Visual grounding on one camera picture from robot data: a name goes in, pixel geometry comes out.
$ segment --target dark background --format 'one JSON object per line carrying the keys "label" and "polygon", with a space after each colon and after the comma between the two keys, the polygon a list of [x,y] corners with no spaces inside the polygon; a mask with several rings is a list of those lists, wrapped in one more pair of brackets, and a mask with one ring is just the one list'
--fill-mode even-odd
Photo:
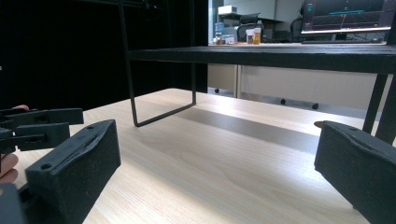
{"label": "dark background", "polygon": [[[162,10],[126,7],[129,49],[190,46],[189,2],[160,0]],[[197,46],[207,45],[207,11],[207,1],[195,1]],[[0,108],[86,110],[128,99],[123,55],[117,5],[0,0]],[[133,62],[132,68],[136,95],[191,89],[187,63]],[[197,65],[197,90],[207,90],[205,64]]]}

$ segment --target box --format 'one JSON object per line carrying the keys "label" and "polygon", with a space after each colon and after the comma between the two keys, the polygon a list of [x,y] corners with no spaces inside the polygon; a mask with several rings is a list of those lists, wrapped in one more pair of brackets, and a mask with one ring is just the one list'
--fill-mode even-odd
{"label": "box", "polygon": [[219,7],[219,15],[236,13],[237,8],[233,6]]}

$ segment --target office desk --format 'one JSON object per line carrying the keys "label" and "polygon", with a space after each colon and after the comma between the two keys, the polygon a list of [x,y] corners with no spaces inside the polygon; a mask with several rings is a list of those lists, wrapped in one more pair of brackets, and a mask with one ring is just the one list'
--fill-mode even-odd
{"label": "office desk", "polygon": [[[144,49],[129,51],[130,60],[225,63],[378,74],[378,83],[384,75],[396,74],[396,46],[384,45],[296,45],[278,44],[252,47],[190,47],[175,49]],[[371,132],[382,84],[375,84],[368,116],[363,130]],[[396,136],[396,79],[390,84],[376,137],[392,143]]]}
{"label": "office desk", "polygon": [[[190,98],[170,89],[137,97],[136,106],[152,117]],[[141,128],[128,100],[84,119],[73,133],[115,119],[121,154],[85,223],[368,223],[314,170],[314,122],[361,128],[362,119],[203,93],[196,106]],[[18,152],[18,169],[46,152]],[[20,175],[17,185],[24,182]]]}

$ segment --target black metal frame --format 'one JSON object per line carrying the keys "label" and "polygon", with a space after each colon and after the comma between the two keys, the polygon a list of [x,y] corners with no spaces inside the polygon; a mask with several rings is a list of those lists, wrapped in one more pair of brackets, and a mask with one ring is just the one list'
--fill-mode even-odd
{"label": "black metal frame", "polygon": [[[126,32],[126,22],[125,22],[125,14],[124,14],[124,4],[123,0],[119,0],[119,11],[120,11],[120,25],[121,25],[121,32],[122,32],[122,42],[123,42],[123,51],[125,57],[125,66],[126,66],[126,73],[128,76],[128,85],[129,85],[129,94],[131,97],[131,107],[132,107],[132,114],[134,117],[134,126],[142,127],[144,125],[150,124],[154,121],[159,119],[164,119],[168,116],[174,115],[180,111],[188,109],[194,105],[196,105],[196,70],[195,70],[195,63],[191,63],[191,93],[192,93],[192,100],[191,103],[188,105],[184,105],[177,109],[168,111],[161,115],[158,115],[151,119],[146,119],[144,121],[137,121],[137,112],[136,112],[136,104],[135,104],[135,95],[134,95],[134,81],[132,79],[132,70],[131,70],[131,59],[129,55],[129,48],[128,48],[128,38]],[[191,36],[191,46],[195,46],[195,33],[194,33],[194,3],[193,0],[190,0],[190,36]]]}

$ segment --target floor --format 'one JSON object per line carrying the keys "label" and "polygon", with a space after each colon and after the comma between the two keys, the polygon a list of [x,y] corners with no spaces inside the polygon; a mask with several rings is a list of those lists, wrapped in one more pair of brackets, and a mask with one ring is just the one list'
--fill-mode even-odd
{"label": "floor", "polygon": [[[207,93],[222,95],[222,96],[227,96],[227,97],[233,97],[232,91],[219,90],[219,93],[216,93],[215,88],[208,88]],[[281,100],[282,100],[282,98],[277,98],[277,97],[269,97],[269,96],[262,97],[262,102],[267,103],[267,104],[280,105]],[[291,106],[291,107],[312,110],[312,111],[319,111],[319,112],[330,113],[330,114],[336,114],[336,115],[349,116],[349,117],[358,118],[358,119],[364,119],[366,116],[366,110],[362,110],[362,109],[336,106],[336,105],[319,104],[318,109],[315,110],[312,108],[312,105],[313,105],[313,103],[302,102],[302,101],[293,101],[293,100],[287,100],[285,103],[285,106]],[[378,113],[376,116],[376,120],[379,120],[380,117],[381,117],[381,114]]]}

